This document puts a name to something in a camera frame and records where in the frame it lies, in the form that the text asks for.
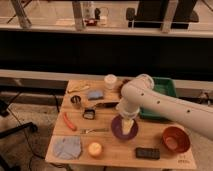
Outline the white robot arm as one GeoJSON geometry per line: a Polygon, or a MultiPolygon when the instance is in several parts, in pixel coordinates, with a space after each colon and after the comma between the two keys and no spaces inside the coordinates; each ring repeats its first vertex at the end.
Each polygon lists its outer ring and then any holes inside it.
{"type": "Polygon", "coordinates": [[[117,105],[125,119],[134,119],[141,108],[156,112],[213,141],[213,108],[167,96],[153,90],[154,80],[141,74],[122,89],[122,98],[117,105]]]}

